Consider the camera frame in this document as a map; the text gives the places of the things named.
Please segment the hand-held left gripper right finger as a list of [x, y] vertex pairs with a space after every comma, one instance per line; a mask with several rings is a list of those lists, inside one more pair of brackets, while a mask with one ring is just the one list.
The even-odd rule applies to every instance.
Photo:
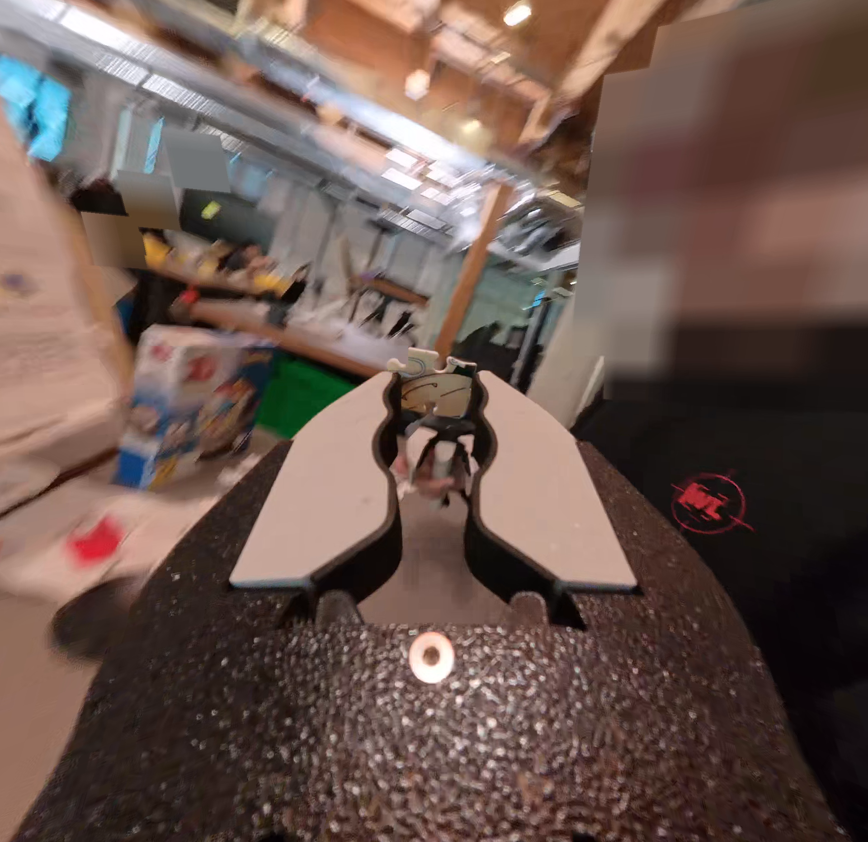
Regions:
[[574, 596], [639, 593], [574, 437], [489, 371], [474, 381], [472, 419], [472, 576], [506, 604], [536, 596], [547, 615], [570, 615]]

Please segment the black round stand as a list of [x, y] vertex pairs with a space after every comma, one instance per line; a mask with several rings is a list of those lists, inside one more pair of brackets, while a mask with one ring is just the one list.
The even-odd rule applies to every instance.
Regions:
[[123, 638], [129, 611], [145, 583], [144, 576], [115, 577], [64, 604], [50, 622], [51, 648], [71, 662], [102, 662]]

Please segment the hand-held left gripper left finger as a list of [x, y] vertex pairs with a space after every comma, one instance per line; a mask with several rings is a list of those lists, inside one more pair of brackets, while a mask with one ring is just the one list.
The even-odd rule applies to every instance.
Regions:
[[234, 589], [331, 590], [363, 601], [394, 575], [400, 377], [373, 376], [294, 436], [229, 576]]

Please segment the printed instruction sheet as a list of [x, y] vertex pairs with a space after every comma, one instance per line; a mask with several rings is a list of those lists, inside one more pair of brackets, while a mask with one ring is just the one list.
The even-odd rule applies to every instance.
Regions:
[[1, 126], [1, 511], [114, 454], [132, 352], [80, 215]]

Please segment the blue puzzle box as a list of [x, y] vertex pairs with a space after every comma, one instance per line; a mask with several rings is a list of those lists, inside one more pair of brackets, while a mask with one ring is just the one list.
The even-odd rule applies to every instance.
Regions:
[[245, 452], [274, 355], [270, 342], [249, 335], [148, 327], [113, 482], [154, 491]]

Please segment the person's black hoodie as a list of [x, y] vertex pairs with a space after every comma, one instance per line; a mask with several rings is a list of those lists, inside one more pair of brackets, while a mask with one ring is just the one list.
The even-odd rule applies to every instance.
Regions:
[[711, 569], [765, 657], [832, 812], [866, 840], [866, 413], [598, 393], [571, 432]]

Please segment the white folded leaflet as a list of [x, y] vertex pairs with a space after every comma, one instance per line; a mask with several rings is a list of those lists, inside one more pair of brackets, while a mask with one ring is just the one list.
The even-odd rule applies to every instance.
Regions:
[[[60, 605], [115, 577], [149, 576], [215, 502], [68, 483], [2, 519], [2, 590]], [[68, 534], [107, 514], [127, 526], [123, 544], [104, 563], [78, 565], [65, 547]]]

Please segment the green plastic bin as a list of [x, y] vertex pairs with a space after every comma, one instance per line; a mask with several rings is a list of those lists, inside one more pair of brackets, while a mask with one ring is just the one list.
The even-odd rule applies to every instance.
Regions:
[[362, 378], [279, 352], [256, 425], [283, 438], [293, 438], [325, 407], [360, 383]]

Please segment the wooden post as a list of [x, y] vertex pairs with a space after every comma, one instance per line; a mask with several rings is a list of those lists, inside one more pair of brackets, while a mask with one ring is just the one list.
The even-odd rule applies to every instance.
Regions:
[[450, 294], [434, 350], [438, 353], [438, 368], [444, 368], [458, 333], [472, 304], [476, 287], [489, 257], [489, 247], [500, 229], [501, 220], [513, 198], [513, 188], [505, 182], [492, 182], [487, 187], [481, 214], [480, 230], [462, 258], [458, 277]]

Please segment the cream smiling puzzle piece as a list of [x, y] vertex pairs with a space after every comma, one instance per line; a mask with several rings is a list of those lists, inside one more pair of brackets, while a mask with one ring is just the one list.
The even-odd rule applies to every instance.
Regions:
[[434, 350], [409, 348], [405, 361], [390, 359], [386, 370], [402, 379], [401, 405], [404, 411], [419, 416], [465, 417], [477, 365], [448, 357], [441, 368], [439, 361], [440, 356]]

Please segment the red plastic clip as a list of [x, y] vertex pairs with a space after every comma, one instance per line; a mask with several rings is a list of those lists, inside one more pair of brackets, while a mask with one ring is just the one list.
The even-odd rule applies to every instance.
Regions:
[[68, 534], [65, 547], [82, 567], [104, 563], [114, 556], [127, 536], [125, 523], [112, 514], [77, 525]]

